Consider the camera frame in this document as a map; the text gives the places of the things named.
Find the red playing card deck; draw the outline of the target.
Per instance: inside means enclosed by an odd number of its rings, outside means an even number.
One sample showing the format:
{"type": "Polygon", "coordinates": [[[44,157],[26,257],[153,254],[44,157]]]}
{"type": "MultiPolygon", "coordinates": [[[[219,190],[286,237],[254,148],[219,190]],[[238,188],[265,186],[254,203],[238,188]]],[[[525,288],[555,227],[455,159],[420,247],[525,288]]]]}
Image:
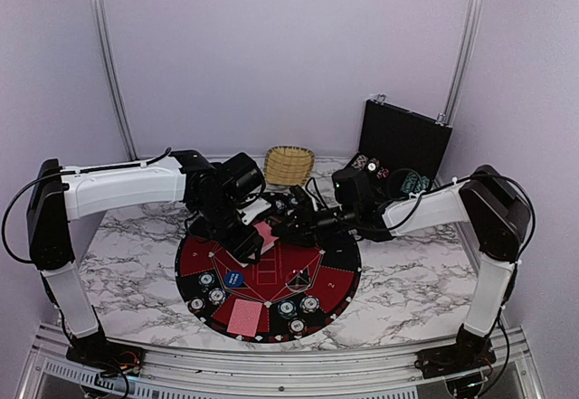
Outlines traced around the red playing card deck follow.
{"type": "Polygon", "coordinates": [[[268,250],[270,250],[275,245],[275,242],[278,240],[278,237],[272,234],[271,226],[268,223],[266,222],[256,223],[253,227],[257,230],[259,236],[263,239],[263,244],[261,246],[259,255],[252,254],[248,261],[239,261],[239,264],[243,268],[248,267],[250,264],[256,264],[257,262],[259,262],[261,260],[261,257],[268,250]]]}

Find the blue small blind button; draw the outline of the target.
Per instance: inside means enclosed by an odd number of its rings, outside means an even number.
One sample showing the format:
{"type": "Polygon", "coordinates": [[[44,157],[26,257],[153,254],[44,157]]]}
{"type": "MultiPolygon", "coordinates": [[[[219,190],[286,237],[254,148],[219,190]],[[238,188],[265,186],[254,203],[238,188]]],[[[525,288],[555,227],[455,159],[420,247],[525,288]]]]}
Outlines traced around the blue small blind button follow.
{"type": "Polygon", "coordinates": [[[228,271],[223,281],[227,288],[237,289],[243,286],[244,275],[240,271],[228,271]]]}

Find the green blue chip stack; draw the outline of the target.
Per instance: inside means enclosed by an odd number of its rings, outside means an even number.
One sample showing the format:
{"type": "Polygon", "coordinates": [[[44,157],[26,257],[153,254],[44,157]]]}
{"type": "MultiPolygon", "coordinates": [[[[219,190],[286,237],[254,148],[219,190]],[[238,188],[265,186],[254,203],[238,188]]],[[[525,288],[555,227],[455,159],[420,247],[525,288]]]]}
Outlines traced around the green blue chip stack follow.
{"type": "Polygon", "coordinates": [[[281,318],[292,319],[298,314],[297,306],[292,300],[283,300],[278,304],[278,314],[281,318]]]}
{"type": "Polygon", "coordinates": [[[214,287],[215,277],[209,271],[203,272],[198,276],[198,284],[202,292],[207,292],[214,287]]]}

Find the clear round dealer button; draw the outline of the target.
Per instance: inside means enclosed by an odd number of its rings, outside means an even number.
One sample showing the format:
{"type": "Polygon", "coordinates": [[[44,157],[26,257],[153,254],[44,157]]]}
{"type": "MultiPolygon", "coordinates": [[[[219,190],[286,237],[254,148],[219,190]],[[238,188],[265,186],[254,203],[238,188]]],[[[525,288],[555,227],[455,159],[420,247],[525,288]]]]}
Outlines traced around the clear round dealer button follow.
{"type": "Polygon", "coordinates": [[[301,292],[310,287],[311,278],[308,268],[292,270],[285,277],[285,286],[292,292],[301,292]]]}

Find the red black chip stack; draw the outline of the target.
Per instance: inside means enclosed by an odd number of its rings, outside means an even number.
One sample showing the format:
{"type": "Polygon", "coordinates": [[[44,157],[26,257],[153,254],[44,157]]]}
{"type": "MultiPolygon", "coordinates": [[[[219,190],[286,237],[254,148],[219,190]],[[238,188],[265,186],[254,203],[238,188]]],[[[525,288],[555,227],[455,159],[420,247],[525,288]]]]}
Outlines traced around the red black chip stack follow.
{"type": "Polygon", "coordinates": [[[302,336],[307,332],[307,323],[302,318],[293,318],[288,323],[288,329],[293,336],[302,336]]]}
{"type": "Polygon", "coordinates": [[[202,312],[205,308],[205,301],[203,298],[195,297],[187,302],[187,307],[192,313],[202,312]]]}

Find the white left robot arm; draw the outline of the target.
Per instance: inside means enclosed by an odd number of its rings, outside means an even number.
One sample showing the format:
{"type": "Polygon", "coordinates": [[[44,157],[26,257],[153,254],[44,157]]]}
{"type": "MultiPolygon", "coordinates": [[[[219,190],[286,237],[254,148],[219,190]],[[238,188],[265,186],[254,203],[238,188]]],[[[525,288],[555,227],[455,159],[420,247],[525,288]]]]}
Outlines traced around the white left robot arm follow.
{"type": "Polygon", "coordinates": [[[41,273],[78,350],[93,366],[113,361],[114,347],[82,286],[69,224],[88,215],[134,205],[182,203],[202,221],[204,236],[242,265],[261,258],[263,239],[253,226],[270,203],[256,162],[239,153],[210,163],[195,150],[173,151],[149,160],[107,166],[43,163],[27,210],[29,253],[41,273]]]}

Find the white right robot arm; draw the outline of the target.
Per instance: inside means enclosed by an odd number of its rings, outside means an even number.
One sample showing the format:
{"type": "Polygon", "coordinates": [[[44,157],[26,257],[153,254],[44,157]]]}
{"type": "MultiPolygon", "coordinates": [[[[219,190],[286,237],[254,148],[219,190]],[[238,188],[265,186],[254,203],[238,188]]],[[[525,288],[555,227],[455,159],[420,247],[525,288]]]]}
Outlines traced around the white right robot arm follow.
{"type": "Polygon", "coordinates": [[[305,245],[323,233],[354,230],[374,242],[387,242],[427,228],[467,223],[480,252],[478,280],[461,331],[448,361],[466,370],[483,355],[478,337],[495,327],[516,280],[522,253],[536,231],[536,212],[524,188],[493,166],[479,166],[471,175],[446,185],[410,194],[404,200],[379,202],[367,174],[347,167],[332,175],[338,205],[315,210],[308,199],[273,225],[273,235],[305,245]]]}

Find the woven bamboo tray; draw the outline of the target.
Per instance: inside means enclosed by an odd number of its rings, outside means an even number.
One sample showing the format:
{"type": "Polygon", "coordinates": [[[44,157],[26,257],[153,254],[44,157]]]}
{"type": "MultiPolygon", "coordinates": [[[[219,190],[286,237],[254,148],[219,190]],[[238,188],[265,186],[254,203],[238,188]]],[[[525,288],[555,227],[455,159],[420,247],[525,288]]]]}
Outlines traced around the woven bamboo tray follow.
{"type": "Polygon", "coordinates": [[[269,185],[304,186],[315,163],[314,153],[304,147],[272,147],[264,159],[264,175],[269,185]]]}

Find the round red black poker mat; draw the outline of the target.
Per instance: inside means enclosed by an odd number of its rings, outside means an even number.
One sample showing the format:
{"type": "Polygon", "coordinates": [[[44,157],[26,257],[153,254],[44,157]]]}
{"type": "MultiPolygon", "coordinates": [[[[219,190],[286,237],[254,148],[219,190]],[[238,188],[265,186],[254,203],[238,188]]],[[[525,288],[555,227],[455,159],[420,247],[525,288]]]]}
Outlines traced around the round red black poker mat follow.
{"type": "MultiPolygon", "coordinates": [[[[269,225],[277,222],[275,201],[287,193],[267,193],[266,201],[271,208],[261,214],[257,223],[269,225]]],[[[278,343],[297,340],[325,328],[336,320],[355,296],[361,278],[362,262],[355,238],[349,234],[331,237],[323,245],[300,246],[278,239],[259,263],[243,268],[218,242],[206,239],[206,232],[195,222],[189,234],[181,241],[176,253],[176,286],[187,302],[195,297],[203,298],[205,308],[192,313],[210,329],[227,337],[258,343],[278,343]],[[292,270],[308,268],[310,287],[301,292],[292,292],[285,286],[285,277],[292,270]],[[202,292],[198,276],[211,272],[215,277],[214,288],[222,288],[226,301],[215,306],[202,292]],[[224,277],[228,271],[240,271],[244,284],[237,289],[227,288],[224,277]],[[317,297],[319,309],[304,313],[300,302],[306,296],[317,297]],[[260,302],[261,318],[254,337],[234,335],[227,332],[233,304],[237,299],[260,302]],[[308,326],[302,336],[293,336],[288,329],[290,319],[281,318],[278,304],[292,300],[298,310],[295,318],[302,318],[308,326]]]]}

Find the blue white chips in case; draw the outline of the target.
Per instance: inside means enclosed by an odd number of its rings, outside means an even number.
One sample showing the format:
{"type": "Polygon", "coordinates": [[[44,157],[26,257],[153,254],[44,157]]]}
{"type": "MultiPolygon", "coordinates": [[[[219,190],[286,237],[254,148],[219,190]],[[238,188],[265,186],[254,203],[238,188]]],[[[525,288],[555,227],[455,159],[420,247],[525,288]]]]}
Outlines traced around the blue white chips in case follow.
{"type": "Polygon", "coordinates": [[[365,155],[359,154],[351,162],[351,167],[357,170],[364,170],[368,162],[368,158],[365,155]]]}

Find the red dice in case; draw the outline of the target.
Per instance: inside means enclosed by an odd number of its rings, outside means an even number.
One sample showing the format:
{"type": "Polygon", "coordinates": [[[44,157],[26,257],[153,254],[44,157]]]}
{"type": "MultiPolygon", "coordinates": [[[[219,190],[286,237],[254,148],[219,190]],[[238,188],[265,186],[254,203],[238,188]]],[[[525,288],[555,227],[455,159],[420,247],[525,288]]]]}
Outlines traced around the red dice in case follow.
{"type": "Polygon", "coordinates": [[[387,168],[380,167],[376,172],[377,179],[386,179],[389,176],[390,172],[387,168]]]}

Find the green chips in case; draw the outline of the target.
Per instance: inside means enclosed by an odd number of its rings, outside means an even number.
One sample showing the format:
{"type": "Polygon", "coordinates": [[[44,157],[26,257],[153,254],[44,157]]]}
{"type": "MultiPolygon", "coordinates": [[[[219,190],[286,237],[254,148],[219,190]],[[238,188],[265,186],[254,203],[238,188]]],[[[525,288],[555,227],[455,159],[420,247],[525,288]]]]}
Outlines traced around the green chips in case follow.
{"type": "Polygon", "coordinates": [[[420,193],[421,191],[428,191],[432,181],[427,176],[421,176],[415,171],[410,171],[404,178],[400,191],[409,195],[410,193],[420,193]]]}

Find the black poker chip case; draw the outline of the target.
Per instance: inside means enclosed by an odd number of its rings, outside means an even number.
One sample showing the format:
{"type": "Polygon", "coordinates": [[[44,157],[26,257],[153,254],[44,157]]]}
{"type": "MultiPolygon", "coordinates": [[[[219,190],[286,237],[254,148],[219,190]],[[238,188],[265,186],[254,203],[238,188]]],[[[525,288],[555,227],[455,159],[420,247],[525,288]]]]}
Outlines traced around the black poker chip case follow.
{"type": "Polygon", "coordinates": [[[431,179],[438,175],[451,138],[452,127],[435,119],[395,105],[367,100],[356,154],[365,155],[370,186],[382,199],[396,199],[405,176],[415,171],[431,179]],[[377,179],[380,167],[390,172],[386,179],[377,179]]]}

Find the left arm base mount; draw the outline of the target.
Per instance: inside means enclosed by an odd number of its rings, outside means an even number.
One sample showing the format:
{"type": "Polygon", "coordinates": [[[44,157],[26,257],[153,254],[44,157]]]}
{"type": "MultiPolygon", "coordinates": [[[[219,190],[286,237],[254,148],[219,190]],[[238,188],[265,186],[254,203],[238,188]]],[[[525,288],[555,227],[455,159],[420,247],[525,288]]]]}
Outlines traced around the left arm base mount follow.
{"type": "Polygon", "coordinates": [[[112,393],[129,396],[134,394],[133,379],[139,376],[144,363],[145,350],[142,347],[111,344],[109,355],[104,358],[88,358],[69,347],[66,358],[74,363],[82,364],[97,370],[95,379],[89,385],[104,388],[112,393]]]}

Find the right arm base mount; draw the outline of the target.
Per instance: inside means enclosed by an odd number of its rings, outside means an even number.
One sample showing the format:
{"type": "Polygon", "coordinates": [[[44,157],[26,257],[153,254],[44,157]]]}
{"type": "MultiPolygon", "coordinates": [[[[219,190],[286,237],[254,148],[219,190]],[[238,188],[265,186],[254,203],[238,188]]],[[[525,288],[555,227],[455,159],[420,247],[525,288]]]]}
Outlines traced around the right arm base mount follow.
{"type": "Polygon", "coordinates": [[[414,367],[424,379],[443,377],[452,398],[475,398],[482,393],[496,361],[488,347],[475,356],[470,351],[460,355],[457,345],[448,345],[417,352],[414,367]]]}

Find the left aluminium frame post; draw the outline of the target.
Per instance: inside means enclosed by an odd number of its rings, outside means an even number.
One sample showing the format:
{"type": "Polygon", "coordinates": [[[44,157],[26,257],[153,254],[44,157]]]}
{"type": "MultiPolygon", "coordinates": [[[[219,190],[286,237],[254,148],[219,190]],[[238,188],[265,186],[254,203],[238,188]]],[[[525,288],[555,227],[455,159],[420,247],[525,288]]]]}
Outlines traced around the left aluminium frame post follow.
{"type": "Polygon", "coordinates": [[[119,85],[119,78],[115,66],[112,44],[109,37],[109,25],[105,0],[90,0],[90,3],[94,15],[96,33],[99,40],[103,69],[105,72],[106,82],[108,84],[113,112],[119,128],[121,142],[128,159],[136,160],[138,153],[129,126],[128,115],[119,85]]]}

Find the aluminium frame post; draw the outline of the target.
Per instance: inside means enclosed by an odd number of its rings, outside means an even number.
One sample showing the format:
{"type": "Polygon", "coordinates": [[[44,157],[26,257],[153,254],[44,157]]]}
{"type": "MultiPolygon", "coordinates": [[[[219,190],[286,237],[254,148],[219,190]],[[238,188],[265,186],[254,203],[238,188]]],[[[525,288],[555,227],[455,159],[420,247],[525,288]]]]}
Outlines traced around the aluminium frame post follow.
{"type": "Polygon", "coordinates": [[[441,114],[443,124],[452,126],[460,105],[460,95],[479,30],[479,21],[484,0],[468,0],[460,46],[452,75],[451,86],[441,114]]]}
{"type": "Polygon", "coordinates": [[[103,69],[105,72],[106,82],[108,84],[113,112],[119,128],[121,142],[128,159],[136,160],[138,153],[129,126],[128,115],[119,85],[119,78],[115,66],[112,44],[109,37],[109,25],[105,0],[90,0],[90,3],[94,15],[96,33],[99,40],[103,69]]]}

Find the aluminium front rail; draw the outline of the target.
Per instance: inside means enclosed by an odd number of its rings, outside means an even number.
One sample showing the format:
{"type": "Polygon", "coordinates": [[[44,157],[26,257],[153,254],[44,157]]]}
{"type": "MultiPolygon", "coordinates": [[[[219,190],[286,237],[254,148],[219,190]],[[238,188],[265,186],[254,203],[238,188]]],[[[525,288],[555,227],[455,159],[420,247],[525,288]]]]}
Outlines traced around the aluminium front rail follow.
{"type": "Polygon", "coordinates": [[[488,398],[542,398],[521,328],[496,332],[493,366],[430,379],[416,365],[415,343],[328,351],[232,351],[145,345],[133,398],[456,398],[481,389],[488,398]]]}

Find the right aluminium frame post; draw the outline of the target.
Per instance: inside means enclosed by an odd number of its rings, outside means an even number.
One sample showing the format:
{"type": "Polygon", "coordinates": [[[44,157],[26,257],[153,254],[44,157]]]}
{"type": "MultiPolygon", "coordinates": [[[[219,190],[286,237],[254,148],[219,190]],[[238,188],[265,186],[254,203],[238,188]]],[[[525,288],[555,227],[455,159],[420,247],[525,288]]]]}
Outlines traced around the right aluminium frame post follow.
{"type": "Polygon", "coordinates": [[[460,95],[479,30],[479,21],[484,0],[468,0],[460,46],[452,75],[451,86],[441,114],[443,124],[452,126],[460,105],[460,95]]]}

